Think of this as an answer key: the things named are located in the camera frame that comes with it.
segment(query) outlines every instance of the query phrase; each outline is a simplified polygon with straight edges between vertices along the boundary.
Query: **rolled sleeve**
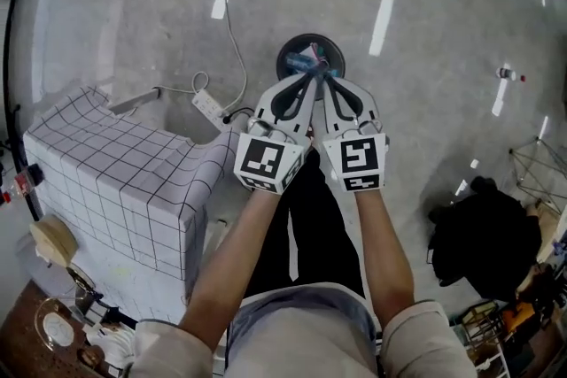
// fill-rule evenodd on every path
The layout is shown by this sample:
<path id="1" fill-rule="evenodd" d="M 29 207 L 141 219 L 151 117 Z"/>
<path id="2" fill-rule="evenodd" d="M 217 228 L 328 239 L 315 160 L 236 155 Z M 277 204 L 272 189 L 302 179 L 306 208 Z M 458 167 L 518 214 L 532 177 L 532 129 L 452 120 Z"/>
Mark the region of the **rolled sleeve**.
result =
<path id="1" fill-rule="evenodd" d="M 128 377 L 210 378 L 213 373 L 209 348 L 195 336 L 166 323 L 138 323 L 135 351 Z"/>
<path id="2" fill-rule="evenodd" d="M 473 378 L 477 372 L 439 303 L 423 302 L 398 313 L 384 330 L 386 376 Z"/>

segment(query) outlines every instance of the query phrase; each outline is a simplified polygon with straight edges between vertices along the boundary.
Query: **electrical outlet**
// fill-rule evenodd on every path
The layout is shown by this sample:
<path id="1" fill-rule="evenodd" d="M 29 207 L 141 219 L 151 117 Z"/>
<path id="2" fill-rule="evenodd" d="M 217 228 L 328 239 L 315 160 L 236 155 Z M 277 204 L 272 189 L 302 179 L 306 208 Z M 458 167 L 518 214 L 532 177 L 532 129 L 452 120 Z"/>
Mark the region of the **electrical outlet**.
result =
<path id="1" fill-rule="evenodd" d="M 205 89 L 195 94 L 191 101 L 219 131 L 225 131 L 227 125 L 222 123 L 222 106 Z"/>

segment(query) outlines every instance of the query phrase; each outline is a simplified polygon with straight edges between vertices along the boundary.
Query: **metal stand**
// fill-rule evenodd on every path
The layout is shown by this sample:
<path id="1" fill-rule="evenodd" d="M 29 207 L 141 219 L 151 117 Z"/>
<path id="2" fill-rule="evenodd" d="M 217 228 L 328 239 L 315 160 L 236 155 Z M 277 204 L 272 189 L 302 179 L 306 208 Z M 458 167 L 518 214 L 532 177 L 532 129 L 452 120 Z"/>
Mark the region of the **metal stand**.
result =
<path id="1" fill-rule="evenodd" d="M 509 153 L 517 188 L 528 196 L 549 202 L 561 214 L 567 203 L 567 162 L 539 137 L 523 147 L 510 149 Z M 557 188 L 561 184 L 565 191 Z"/>

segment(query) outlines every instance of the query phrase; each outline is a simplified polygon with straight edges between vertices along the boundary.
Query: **gray floor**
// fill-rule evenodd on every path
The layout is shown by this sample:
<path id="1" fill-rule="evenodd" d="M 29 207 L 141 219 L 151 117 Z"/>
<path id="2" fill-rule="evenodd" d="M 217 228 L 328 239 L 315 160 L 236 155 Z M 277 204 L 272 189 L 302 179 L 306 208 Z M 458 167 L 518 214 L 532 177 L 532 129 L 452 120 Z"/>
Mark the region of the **gray floor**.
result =
<path id="1" fill-rule="evenodd" d="M 394 0 L 379 56 L 369 54 L 381 0 L 229 0 L 233 30 L 250 74 L 243 105 L 275 80 L 275 59 L 294 35 L 327 35 L 346 57 L 346 77 L 376 97 L 391 138 L 384 197 L 409 255 L 419 298 L 448 312 L 478 300 L 466 282 L 441 289 L 425 250 L 423 206 L 453 194 L 475 173 L 511 187 L 508 149 L 528 142 L 549 117 L 546 137 L 563 131 L 564 0 Z M 233 99 L 242 74 L 214 0 L 19 0 L 12 36 L 13 92 L 25 128 L 69 89 L 96 82 L 116 97 L 162 83 L 190 87 L 198 70 L 210 92 Z M 505 62 L 527 77 L 510 83 L 492 114 Z M 214 129 L 190 96 L 166 95 L 140 119 L 206 142 Z M 473 159 L 478 168 L 470 168 Z M 336 191 L 360 249 L 353 198 Z M 211 217 L 233 220 L 246 193 L 233 180 L 216 194 Z"/>

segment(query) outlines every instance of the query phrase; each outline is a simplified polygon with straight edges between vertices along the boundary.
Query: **white cable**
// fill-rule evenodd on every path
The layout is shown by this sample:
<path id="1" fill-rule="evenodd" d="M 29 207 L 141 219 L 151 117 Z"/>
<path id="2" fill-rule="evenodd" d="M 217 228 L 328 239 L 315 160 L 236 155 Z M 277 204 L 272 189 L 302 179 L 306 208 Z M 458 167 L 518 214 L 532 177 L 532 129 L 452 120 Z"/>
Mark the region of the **white cable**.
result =
<path id="1" fill-rule="evenodd" d="M 230 24 L 230 14 L 229 14 L 229 0 L 224 0 L 224 10 L 225 10 L 225 18 L 226 18 L 226 22 L 227 22 L 227 29 L 229 30 L 229 37 L 230 37 L 230 40 L 232 41 L 232 46 L 234 47 L 234 52 L 237 55 L 238 63 L 240 64 L 240 67 L 242 68 L 242 74 L 244 76 L 244 82 L 242 84 L 242 88 L 240 89 L 240 93 L 238 93 L 238 96 L 235 98 L 234 101 L 232 101 L 231 103 L 227 104 L 226 106 L 224 106 L 222 108 L 223 112 L 228 113 L 230 109 L 232 109 L 233 107 L 240 104 L 240 102 L 242 101 L 242 98 L 245 95 L 246 86 L 248 85 L 248 72 L 246 72 L 245 62 L 242 59 L 242 55 L 240 54 L 240 50 L 238 49 L 237 40 L 235 39 L 234 34 L 232 33 L 232 25 Z M 209 75 L 204 71 L 199 71 L 199 72 L 196 72 L 195 74 L 193 74 L 193 78 L 191 79 L 191 90 L 172 89 L 171 87 L 165 87 L 163 85 L 156 85 L 153 88 L 154 89 L 164 89 L 164 90 L 174 91 L 174 92 L 178 92 L 178 93 L 196 94 L 199 90 L 197 90 L 195 88 L 195 80 L 201 74 L 203 74 L 206 77 L 205 84 L 203 85 L 203 87 L 201 87 L 199 89 L 199 90 L 202 90 L 202 89 L 206 88 L 206 86 L 209 84 Z"/>

